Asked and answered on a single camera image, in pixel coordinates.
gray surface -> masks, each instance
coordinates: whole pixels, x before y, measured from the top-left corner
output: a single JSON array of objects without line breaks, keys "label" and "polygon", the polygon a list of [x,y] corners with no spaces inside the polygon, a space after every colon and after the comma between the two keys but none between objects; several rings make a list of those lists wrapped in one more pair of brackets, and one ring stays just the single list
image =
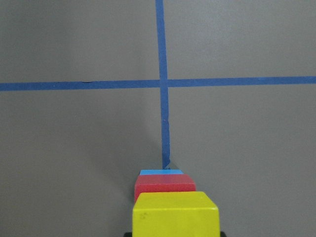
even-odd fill
[{"label": "gray surface", "polygon": [[0,107],[1,236],[131,230],[137,174],[161,166],[158,89],[2,93]]},{"label": "gray surface", "polygon": [[167,0],[171,79],[316,75],[316,1]]},{"label": "gray surface", "polygon": [[154,1],[0,4],[0,82],[159,78]]},{"label": "gray surface", "polygon": [[[315,1],[165,1],[169,76],[316,76]],[[157,79],[154,1],[1,1],[0,82]],[[315,85],[172,88],[171,158],[229,237],[314,236]],[[0,236],[121,237],[158,89],[0,93]]]},{"label": "gray surface", "polygon": [[170,89],[172,160],[229,237],[314,236],[315,85]]}]

yellow block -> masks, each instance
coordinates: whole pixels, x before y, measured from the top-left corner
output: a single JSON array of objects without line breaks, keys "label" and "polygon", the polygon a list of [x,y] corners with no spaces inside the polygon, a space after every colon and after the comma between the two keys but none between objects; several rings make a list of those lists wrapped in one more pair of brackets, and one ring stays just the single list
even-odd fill
[{"label": "yellow block", "polygon": [[217,206],[204,192],[141,193],[133,237],[219,237]]}]

stacked blocks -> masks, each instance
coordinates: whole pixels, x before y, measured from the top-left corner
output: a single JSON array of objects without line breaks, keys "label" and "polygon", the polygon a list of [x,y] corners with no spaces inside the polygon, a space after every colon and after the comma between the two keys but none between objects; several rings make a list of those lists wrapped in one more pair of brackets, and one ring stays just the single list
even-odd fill
[{"label": "stacked blocks", "polygon": [[141,193],[195,191],[196,184],[187,174],[139,175],[135,183],[134,201]]},{"label": "stacked blocks", "polygon": [[219,211],[180,170],[141,171],[135,184],[133,237],[219,237]]}]

red wooden block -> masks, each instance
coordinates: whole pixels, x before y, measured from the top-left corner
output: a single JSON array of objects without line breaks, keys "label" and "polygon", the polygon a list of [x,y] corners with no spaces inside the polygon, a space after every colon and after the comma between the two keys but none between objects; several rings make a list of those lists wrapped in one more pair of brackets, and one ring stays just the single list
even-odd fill
[{"label": "red wooden block", "polygon": [[139,175],[134,190],[134,201],[141,193],[190,192],[196,191],[196,184],[187,174]]}]

